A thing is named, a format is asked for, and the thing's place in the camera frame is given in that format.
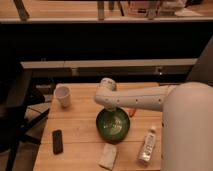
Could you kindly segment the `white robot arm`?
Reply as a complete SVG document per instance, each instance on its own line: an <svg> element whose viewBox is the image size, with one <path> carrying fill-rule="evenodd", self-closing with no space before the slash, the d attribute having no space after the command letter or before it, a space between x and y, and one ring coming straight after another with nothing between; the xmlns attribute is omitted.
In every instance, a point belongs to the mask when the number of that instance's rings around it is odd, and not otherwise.
<svg viewBox="0 0 213 171"><path fill-rule="evenodd" d="M213 87L200 82L119 91L104 78L94 96L108 110L160 111L161 171L213 171Z"/></svg>

